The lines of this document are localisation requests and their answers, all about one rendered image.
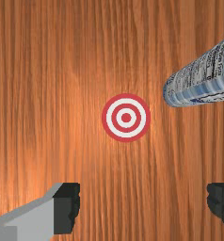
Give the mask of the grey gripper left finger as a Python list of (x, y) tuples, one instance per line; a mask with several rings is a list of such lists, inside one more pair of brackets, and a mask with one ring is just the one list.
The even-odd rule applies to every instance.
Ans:
[(80, 209), (80, 184), (58, 183), (39, 199), (0, 216), (0, 241), (50, 241), (72, 232)]

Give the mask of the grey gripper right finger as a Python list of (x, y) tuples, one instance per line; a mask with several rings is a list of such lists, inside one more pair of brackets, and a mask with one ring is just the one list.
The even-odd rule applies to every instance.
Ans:
[(207, 185), (207, 205), (210, 211), (224, 223), (224, 183)]

